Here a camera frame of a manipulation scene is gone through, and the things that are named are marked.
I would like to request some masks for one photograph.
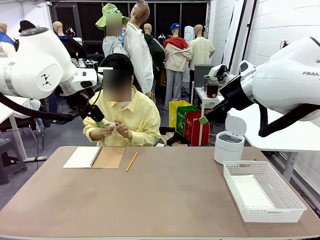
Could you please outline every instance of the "brown liquid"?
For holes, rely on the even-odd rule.
[[[208,98],[212,98],[212,99],[214,99],[216,96],[217,96],[217,94],[218,94],[218,88],[219,88],[219,86],[218,85],[207,85],[207,87],[206,87],[206,96],[208,97]]]

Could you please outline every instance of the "hand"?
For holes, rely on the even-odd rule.
[[[127,125],[122,124],[120,121],[115,122],[117,132],[126,139],[132,140],[132,133],[129,131]]]
[[[94,141],[97,141],[103,137],[109,137],[114,130],[113,126],[110,126],[110,123],[104,124],[102,127],[97,127],[92,132],[90,132],[90,138]]]
[[[151,100],[154,99],[154,94],[152,92],[148,92],[145,95],[147,95],[147,97],[150,98]]]

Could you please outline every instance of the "brown tabletop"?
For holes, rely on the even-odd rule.
[[[223,167],[213,160],[214,147],[127,147],[118,169],[63,168],[75,149],[56,150],[3,208],[1,236],[157,240],[320,236],[320,220],[309,207],[298,223],[244,222]],[[267,161],[253,147],[244,148],[242,159]]]

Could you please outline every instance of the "notebook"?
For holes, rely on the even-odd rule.
[[[233,175],[231,177],[247,208],[276,208],[254,175]]]
[[[64,169],[117,169],[124,147],[79,146],[64,164]]]

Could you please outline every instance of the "green hat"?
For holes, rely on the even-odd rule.
[[[118,8],[112,3],[107,3],[102,8],[102,17],[95,23],[95,26],[100,30],[105,30],[106,27],[106,14],[117,14],[121,13]],[[122,25],[126,25],[128,23],[128,19],[125,16],[122,16]]]

